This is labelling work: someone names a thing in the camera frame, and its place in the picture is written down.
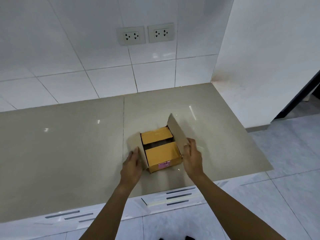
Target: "double power outlet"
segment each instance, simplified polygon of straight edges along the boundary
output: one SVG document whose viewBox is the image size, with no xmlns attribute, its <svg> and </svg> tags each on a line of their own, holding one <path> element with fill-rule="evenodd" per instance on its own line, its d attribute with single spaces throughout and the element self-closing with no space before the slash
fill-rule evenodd
<svg viewBox="0 0 320 240">
<path fill-rule="evenodd" d="M 174 24 L 160 24 L 148 26 L 149 42 L 174 40 Z M 144 26 L 121 28 L 117 30 L 121 45 L 144 44 L 146 42 Z"/>
</svg>

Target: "hand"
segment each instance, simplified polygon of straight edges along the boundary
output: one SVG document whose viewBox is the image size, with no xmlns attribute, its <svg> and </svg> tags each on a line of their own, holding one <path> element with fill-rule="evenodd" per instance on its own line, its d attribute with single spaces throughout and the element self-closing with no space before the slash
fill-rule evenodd
<svg viewBox="0 0 320 240">
<path fill-rule="evenodd" d="M 202 156 L 198 151 L 196 141 L 187 138 L 189 145 L 184 146 L 183 166 L 189 178 L 194 181 L 198 176 L 204 175 L 202 168 Z"/>
<path fill-rule="evenodd" d="M 142 175 L 142 163 L 138 147 L 134 149 L 134 152 L 131 151 L 129 153 L 127 159 L 122 164 L 120 174 L 121 180 L 119 187 L 128 190 L 130 193 Z"/>
</svg>

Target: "countertop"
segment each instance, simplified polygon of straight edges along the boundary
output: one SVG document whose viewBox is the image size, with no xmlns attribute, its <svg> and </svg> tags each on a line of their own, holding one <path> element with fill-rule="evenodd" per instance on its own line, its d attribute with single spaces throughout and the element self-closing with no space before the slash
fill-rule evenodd
<svg viewBox="0 0 320 240">
<path fill-rule="evenodd" d="M 212 181 L 272 169 L 211 83 L 0 113 L 0 222 L 105 203 L 126 140 L 166 126 L 196 139 Z M 193 185 L 183 165 L 143 172 L 130 197 Z"/>
</svg>

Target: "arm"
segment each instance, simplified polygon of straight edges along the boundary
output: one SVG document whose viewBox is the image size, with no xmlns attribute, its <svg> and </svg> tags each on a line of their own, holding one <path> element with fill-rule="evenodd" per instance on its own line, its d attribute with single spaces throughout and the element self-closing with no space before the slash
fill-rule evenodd
<svg viewBox="0 0 320 240">
<path fill-rule="evenodd" d="M 115 239 L 126 201 L 142 174 L 139 149 L 130 152 L 122 165 L 121 180 L 106 205 L 82 235 L 80 240 Z"/>
<path fill-rule="evenodd" d="M 267 223 L 212 182 L 202 168 L 202 156 L 196 141 L 188 139 L 184 147 L 183 164 L 186 173 L 198 187 L 231 240 L 285 240 Z"/>
</svg>

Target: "person's left arm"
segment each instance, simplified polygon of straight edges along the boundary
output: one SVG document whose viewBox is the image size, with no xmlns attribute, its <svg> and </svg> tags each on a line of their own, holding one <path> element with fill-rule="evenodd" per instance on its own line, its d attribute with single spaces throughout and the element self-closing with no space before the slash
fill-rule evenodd
<svg viewBox="0 0 320 240">
<path fill-rule="evenodd" d="M 126 201 L 142 174 L 138 148 L 129 153 L 120 174 L 119 185 L 79 240 L 116 238 Z"/>
</svg>

